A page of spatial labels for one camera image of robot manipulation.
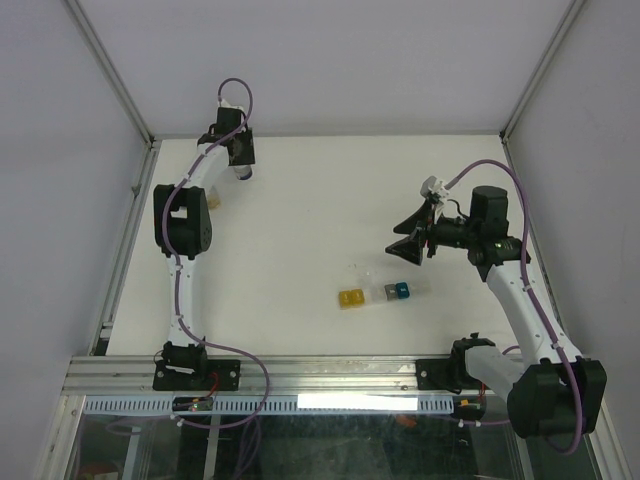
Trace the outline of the weekly pill organizer strip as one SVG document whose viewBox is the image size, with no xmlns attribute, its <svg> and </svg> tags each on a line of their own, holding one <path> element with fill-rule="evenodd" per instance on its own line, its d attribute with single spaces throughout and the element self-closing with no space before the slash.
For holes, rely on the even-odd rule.
<svg viewBox="0 0 640 480">
<path fill-rule="evenodd" d="M 339 290 L 336 302 L 341 310 L 398 302 L 406 303 L 427 296 L 431 290 L 431 285 L 428 282 L 369 283 Z"/>
</svg>

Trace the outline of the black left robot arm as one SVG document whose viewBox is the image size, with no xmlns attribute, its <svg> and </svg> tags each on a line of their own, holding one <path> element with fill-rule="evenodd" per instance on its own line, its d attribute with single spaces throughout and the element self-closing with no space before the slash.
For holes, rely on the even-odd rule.
<svg viewBox="0 0 640 480">
<path fill-rule="evenodd" d="M 188 388 L 209 377 L 206 334 L 202 326 L 199 262 L 213 239 L 208 194 L 226 170 L 248 180 L 255 164 L 248 115 L 221 103 L 216 121 L 199 138 L 194 159 L 175 184 L 153 190 L 154 236 L 165 255 L 171 284 L 170 326 L 162 364 Z"/>
</svg>

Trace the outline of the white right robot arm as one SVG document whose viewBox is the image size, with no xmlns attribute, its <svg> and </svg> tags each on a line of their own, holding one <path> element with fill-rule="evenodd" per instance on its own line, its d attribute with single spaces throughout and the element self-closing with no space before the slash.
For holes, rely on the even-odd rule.
<svg viewBox="0 0 640 480">
<path fill-rule="evenodd" d="M 466 251 L 501 305 L 522 361 L 516 363 L 493 341 L 472 334 L 455 341 L 446 362 L 419 379 L 454 393 L 474 383 L 485 385 L 505 401 L 508 419 L 522 438 L 592 433 L 607 382 L 605 369 L 580 352 L 537 298 L 526 247 L 508 233 L 507 192 L 476 187 L 470 213 L 454 218 L 442 213 L 449 191 L 439 180 L 425 181 L 421 195 L 421 207 L 394 227 L 402 238 L 386 253 L 419 265 L 440 247 Z"/>
</svg>

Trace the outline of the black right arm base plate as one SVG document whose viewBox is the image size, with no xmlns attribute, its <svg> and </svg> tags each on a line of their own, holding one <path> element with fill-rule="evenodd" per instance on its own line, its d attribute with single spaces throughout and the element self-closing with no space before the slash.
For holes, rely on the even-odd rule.
<svg viewBox="0 0 640 480">
<path fill-rule="evenodd" d="M 460 394 L 463 390 L 479 390 L 482 385 L 494 394 L 491 383 L 486 383 L 487 378 L 480 378 L 479 360 L 452 359 L 452 358 L 421 358 L 414 362 L 417 388 L 420 391 L 444 390 L 454 394 Z"/>
</svg>

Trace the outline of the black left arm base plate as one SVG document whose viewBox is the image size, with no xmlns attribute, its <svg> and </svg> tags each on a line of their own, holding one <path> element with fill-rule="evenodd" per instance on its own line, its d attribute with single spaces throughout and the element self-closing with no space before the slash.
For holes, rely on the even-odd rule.
<svg viewBox="0 0 640 480">
<path fill-rule="evenodd" d="M 240 380 L 239 360 L 208 359 L 197 370 L 187 367 L 174 367 L 164 360 L 156 362 L 152 389 L 154 391 L 237 391 Z"/>
</svg>

